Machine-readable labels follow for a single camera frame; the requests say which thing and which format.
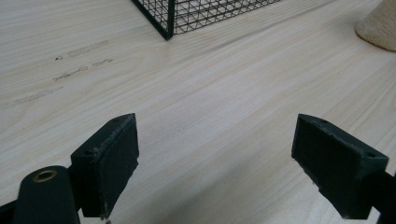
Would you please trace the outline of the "beige plush toy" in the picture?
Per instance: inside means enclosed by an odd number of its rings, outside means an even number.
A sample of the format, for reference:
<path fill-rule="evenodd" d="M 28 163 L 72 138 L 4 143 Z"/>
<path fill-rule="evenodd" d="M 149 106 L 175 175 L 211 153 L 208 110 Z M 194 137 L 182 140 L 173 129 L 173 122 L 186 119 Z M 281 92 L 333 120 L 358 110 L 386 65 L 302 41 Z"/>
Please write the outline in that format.
<path fill-rule="evenodd" d="M 374 46 L 396 52 L 396 0 L 382 0 L 357 23 L 355 33 Z"/>

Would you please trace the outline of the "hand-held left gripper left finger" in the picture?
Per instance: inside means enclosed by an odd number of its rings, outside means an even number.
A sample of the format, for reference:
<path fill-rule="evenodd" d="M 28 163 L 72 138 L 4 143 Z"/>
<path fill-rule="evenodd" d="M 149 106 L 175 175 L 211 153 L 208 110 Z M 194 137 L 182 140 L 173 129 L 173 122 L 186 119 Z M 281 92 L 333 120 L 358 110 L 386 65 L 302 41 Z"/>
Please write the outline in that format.
<path fill-rule="evenodd" d="M 111 119 L 71 155 L 85 217 L 109 218 L 138 165 L 135 113 Z"/>

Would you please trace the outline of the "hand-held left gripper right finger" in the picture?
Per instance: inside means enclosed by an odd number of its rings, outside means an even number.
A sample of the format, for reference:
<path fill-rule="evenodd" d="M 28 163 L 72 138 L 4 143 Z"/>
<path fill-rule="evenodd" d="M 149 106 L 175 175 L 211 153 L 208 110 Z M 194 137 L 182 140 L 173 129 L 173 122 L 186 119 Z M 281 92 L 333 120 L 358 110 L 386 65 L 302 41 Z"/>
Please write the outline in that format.
<path fill-rule="evenodd" d="M 291 156 L 345 219 L 389 218 L 389 158 L 325 119 L 300 114 Z"/>

